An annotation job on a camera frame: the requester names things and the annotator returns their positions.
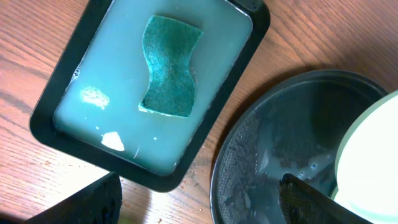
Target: rectangular tray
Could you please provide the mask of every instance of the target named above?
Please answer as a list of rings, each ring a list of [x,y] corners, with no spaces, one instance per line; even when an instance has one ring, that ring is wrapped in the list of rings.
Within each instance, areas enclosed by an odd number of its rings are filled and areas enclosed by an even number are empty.
[[[86,162],[114,171],[119,175],[158,192],[168,192],[182,181],[190,164],[205,141],[211,127],[223,109],[244,69],[256,51],[270,25],[270,14],[261,0],[230,0],[237,8],[248,14],[253,30],[246,45],[239,54],[228,77],[208,108],[180,163],[168,176],[159,176],[120,157],[100,150],[87,143],[56,131],[53,115],[72,78],[73,72],[81,62],[97,28],[100,26],[112,0],[90,0],[77,24],[65,50],[63,51],[32,116],[30,131],[42,144],[52,147]]]

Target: black object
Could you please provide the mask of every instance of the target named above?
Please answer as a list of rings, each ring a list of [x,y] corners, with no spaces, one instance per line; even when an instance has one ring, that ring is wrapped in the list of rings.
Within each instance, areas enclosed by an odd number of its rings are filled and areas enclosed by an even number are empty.
[[[18,224],[21,222],[22,221],[14,218],[14,217],[10,217],[8,215],[0,213],[0,224]]]
[[[283,176],[279,199],[288,224],[371,224],[292,174]]]
[[[42,144],[83,159],[106,170],[115,171],[119,175],[153,190],[167,192],[174,189],[183,179],[270,24],[269,10],[261,0],[230,1],[251,17],[253,30],[173,173],[168,176],[153,174],[108,152],[73,139],[65,134],[58,133],[53,126],[52,118],[55,109],[112,0],[89,1],[32,113],[30,130],[33,136]]]
[[[228,134],[211,180],[215,223],[285,223],[279,180],[293,173],[330,195],[337,148],[354,120],[387,92],[341,70],[290,78],[258,99]]]
[[[117,224],[122,206],[119,176],[109,173],[25,224]]]

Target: wood grain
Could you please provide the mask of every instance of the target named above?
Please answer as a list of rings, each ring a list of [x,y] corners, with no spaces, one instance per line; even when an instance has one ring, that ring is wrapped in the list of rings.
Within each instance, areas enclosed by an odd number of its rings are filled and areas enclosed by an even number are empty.
[[[398,88],[398,1],[266,0],[271,28],[179,188],[123,184],[120,223],[211,223],[211,167],[244,110],[276,83],[319,68]],[[0,0],[0,217],[25,220],[106,171],[39,144],[28,129],[87,0]]]

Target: black pan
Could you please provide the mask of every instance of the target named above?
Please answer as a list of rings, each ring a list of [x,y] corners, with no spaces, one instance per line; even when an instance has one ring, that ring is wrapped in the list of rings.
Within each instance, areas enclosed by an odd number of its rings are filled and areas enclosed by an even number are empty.
[[[338,145],[355,119],[387,91],[341,70],[290,78],[258,99],[234,125],[211,180],[215,223],[286,223],[279,206],[285,173],[329,196]]]

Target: sponge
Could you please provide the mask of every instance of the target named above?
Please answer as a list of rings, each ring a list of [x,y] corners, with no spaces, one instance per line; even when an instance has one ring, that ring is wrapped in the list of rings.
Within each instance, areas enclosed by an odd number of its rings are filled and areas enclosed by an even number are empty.
[[[189,117],[195,102],[195,81],[189,61],[203,32],[162,16],[149,19],[142,40],[150,80],[141,111]]]

